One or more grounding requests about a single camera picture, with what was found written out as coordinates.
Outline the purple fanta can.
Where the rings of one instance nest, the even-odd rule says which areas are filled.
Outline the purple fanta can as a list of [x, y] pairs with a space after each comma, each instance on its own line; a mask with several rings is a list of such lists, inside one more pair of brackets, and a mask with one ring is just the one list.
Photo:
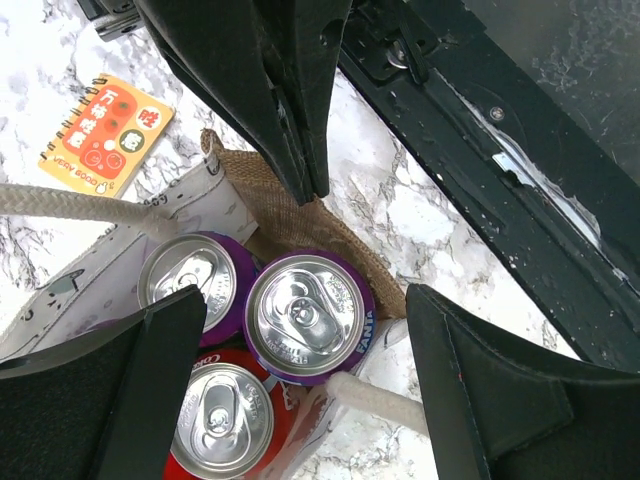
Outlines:
[[355, 267], [335, 253], [306, 249], [262, 269], [245, 301], [243, 333], [269, 373], [315, 386], [364, 357], [376, 323], [372, 291]]
[[189, 286], [206, 305], [200, 340], [217, 345], [242, 331], [244, 304], [261, 261], [233, 238], [215, 232], [180, 235], [158, 246], [144, 261], [137, 284], [139, 304], [147, 307]]

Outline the purple fanta can front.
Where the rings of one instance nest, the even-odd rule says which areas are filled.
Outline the purple fanta can front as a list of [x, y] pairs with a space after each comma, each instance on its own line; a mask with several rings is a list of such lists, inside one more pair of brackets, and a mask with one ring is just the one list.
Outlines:
[[262, 269], [245, 301], [243, 333], [269, 373], [315, 386], [364, 357], [376, 323], [372, 291], [355, 267], [335, 253], [306, 249]]

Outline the red cola can front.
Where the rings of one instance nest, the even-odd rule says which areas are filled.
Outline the red cola can front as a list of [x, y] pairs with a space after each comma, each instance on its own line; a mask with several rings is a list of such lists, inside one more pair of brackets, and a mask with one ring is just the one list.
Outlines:
[[240, 347], [197, 358], [165, 479], [259, 479], [272, 469], [307, 390], [265, 370]]

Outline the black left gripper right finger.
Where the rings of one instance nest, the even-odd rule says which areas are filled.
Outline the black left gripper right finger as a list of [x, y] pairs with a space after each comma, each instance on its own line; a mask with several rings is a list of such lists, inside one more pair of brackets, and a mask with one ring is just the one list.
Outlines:
[[635, 479], [639, 377], [571, 359], [406, 292], [413, 356], [442, 479]]

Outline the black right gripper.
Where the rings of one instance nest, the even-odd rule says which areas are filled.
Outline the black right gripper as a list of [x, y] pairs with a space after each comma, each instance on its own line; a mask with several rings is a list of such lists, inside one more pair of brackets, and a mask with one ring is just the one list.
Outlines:
[[272, 77], [270, 35], [254, 1], [77, 3], [105, 42], [141, 28], [142, 17], [173, 73], [249, 140], [298, 204], [308, 201], [301, 135], [286, 88]]

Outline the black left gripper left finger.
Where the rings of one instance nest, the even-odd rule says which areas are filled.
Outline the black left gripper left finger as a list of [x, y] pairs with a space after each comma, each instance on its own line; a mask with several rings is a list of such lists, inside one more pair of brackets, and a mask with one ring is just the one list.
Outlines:
[[3, 362], [2, 478], [161, 478], [205, 316], [191, 286]]

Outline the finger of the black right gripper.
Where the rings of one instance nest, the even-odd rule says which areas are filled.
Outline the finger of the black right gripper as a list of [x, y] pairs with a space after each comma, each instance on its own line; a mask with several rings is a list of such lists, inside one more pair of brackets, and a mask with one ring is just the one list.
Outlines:
[[329, 193], [327, 126], [350, 1], [250, 1], [270, 113], [258, 151], [294, 198]]

